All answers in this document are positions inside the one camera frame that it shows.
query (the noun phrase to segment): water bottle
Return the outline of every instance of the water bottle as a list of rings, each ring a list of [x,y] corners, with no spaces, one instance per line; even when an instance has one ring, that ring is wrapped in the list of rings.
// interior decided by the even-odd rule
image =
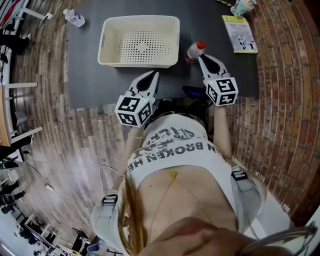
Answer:
[[[64,18],[68,22],[72,23],[78,28],[81,27],[86,22],[85,18],[80,14],[76,13],[74,9],[71,9],[71,10],[65,9],[63,11],[63,14],[64,14]]]
[[[206,43],[204,41],[195,42],[188,49],[185,59],[189,63],[195,63],[198,57],[205,52]]]

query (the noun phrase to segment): wooden floor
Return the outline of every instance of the wooden floor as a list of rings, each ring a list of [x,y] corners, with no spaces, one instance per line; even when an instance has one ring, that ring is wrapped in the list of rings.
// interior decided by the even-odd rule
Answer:
[[[25,156],[26,162],[43,175],[45,182],[54,187],[60,197],[71,200],[89,216],[102,191],[98,168],[100,165],[117,166],[128,129],[118,123],[114,105],[70,110],[67,70],[68,30],[62,10],[81,2],[84,0],[64,1],[57,16],[48,20],[38,30],[25,54],[17,56],[12,66],[11,81],[39,84],[36,88],[14,92],[16,110],[23,111],[28,116],[23,129],[43,126],[43,131],[35,135],[34,143],[23,148],[32,153]],[[54,13],[59,3],[60,1],[53,0],[30,0],[28,7],[41,14]],[[22,25],[21,33],[34,35],[40,25],[39,19],[28,15]],[[262,121],[266,119],[259,114],[261,113],[259,100],[239,99],[239,102],[232,108],[233,115],[230,116],[232,131],[235,134],[233,138],[236,138],[233,145],[238,149],[238,153],[239,145],[246,145],[244,141],[247,139],[240,140],[237,134],[246,131],[247,126],[254,128],[255,125],[252,123],[256,119]],[[251,133],[246,134],[249,140]],[[252,134],[254,134],[252,141],[261,141],[264,138],[263,132],[252,132]],[[107,186],[111,181],[111,172],[104,169],[102,172],[104,184]],[[73,243],[76,238],[72,228],[83,230],[88,236],[94,235],[88,218],[75,206],[46,189],[43,180],[33,168],[22,164],[18,175],[21,189],[17,191],[26,191],[22,203],[18,204],[24,214],[35,213],[50,222],[67,243]]]

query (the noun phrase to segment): blonde hair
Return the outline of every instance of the blonde hair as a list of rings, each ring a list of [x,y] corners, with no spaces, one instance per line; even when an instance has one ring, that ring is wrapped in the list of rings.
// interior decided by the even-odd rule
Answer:
[[[137,256],[147,245],[147,233],[144,229],[142,200],[133,178],[128,174],[124,175],[122,198],[118,225],[120,238],[127,252]],[[128,227],[128,240],[124,233],[124,227]]]

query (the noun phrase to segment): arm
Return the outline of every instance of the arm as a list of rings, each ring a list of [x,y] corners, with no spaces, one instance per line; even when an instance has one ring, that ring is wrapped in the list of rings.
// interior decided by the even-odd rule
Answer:
[[[123,181],[123,175],[125,174],[125,169],[127,162],[133,152],[141,148],[142,139],[144,136],[144,130],[145,126],[143,125],[140,128],[132,127],[131,130],[128,133],[128,139],[125,143],[124,152],[121,157],[120,164],[117,168],[118,170],[118,178],[116,182],[114,183],[112,189],[117,190]]]
[[[223,157],[232,158],[231,137],[227,111],[224,106],[214,106],[213,144],[218,148]]]

